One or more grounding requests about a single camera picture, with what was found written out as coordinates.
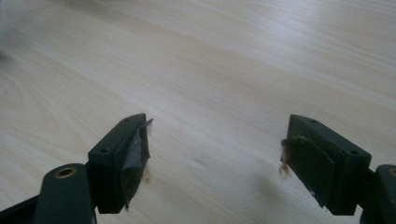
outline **screw hole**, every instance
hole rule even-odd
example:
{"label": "screw hole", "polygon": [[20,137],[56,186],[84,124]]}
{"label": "screw hole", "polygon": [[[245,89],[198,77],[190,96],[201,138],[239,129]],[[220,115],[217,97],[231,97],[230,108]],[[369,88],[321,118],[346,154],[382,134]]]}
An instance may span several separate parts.
{"label": "screw hole", "polygon": [[75,174],[76,171],[77,171],[77,169],[74,168],[74,167],[66,167],[66,168],[63,168],[62,170],[58,171],[55,174],[55,177],[58,178],[58,179],[67,178],[70,175]]}
{"label": "screw hole", "polygon": [[101,152],[101,153],[107,153],[108,151],[109,151],[109,150],[108,150],[108,148],[106,148],[106,147],[100,149],[100,152]]}
{"label": "screw hole", "polygon": [[389,172],[390,172],[391,175],[396,176],[396,168],[389,169]]}

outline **light wood surface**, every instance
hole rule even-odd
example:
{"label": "light wood surface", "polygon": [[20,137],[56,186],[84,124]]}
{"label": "light wood surface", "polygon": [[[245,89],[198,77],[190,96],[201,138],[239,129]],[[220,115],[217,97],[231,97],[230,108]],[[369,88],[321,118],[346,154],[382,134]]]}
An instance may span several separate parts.
{"label": "light wood surface", "polygon": [[395,59],[394,1],[4,0],[0,209],[144,112],[149,181],[99,223],[359,223],[279,144],[299,114],[396,163]]}

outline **wood grain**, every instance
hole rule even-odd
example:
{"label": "wood grain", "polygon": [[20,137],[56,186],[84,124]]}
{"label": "wood grain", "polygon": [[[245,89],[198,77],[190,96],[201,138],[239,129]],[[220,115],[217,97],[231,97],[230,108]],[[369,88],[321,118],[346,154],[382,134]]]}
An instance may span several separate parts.
{"label": "wood grain", "polygon": [[122,118],[154,123],[129,212],[99,223],[359,223],[278,175],[289,115],[396,163],[393,1],[6,0],[0,209],[85,162]]}

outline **table surface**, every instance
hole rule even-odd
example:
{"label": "table surface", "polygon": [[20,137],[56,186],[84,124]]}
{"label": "table surface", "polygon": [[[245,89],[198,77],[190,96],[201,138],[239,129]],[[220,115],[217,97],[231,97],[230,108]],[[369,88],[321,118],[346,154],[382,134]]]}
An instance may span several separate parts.
{"label": "table surface", "polygon": [[290,114],[396,163],[394,1],[6,0],[0,209],[146,113],[146,181],[99,223],[359,223],[278,174]]}

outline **wooden table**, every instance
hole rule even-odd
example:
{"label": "wooden table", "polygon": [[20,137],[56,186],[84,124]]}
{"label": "wooden table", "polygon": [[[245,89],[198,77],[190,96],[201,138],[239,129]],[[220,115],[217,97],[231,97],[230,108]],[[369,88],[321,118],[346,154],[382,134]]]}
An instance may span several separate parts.
{"label": "wooden table", "polygon": [[5,0],[0,209],[144,112],[151,159],[99,223],[359,223],[283,179],[290,114],[396,163],[393,1]]}

